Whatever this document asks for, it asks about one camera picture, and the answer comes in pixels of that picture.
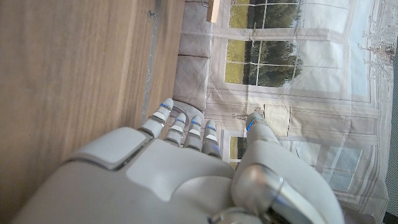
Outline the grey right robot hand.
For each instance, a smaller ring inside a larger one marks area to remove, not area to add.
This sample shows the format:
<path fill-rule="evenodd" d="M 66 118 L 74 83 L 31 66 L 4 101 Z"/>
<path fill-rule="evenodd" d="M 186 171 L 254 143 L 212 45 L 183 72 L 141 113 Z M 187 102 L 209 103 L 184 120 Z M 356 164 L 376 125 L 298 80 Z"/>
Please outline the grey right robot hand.
<path fill-rule="evenodd" d="M 74 152 L 14 223 L 343 223 L 326 180 L 285 150 L 264 118 L 246 120 L 248 147 L 231 167 L 213 121 L 165 100 L 138 129 L 118 128 Z"/>

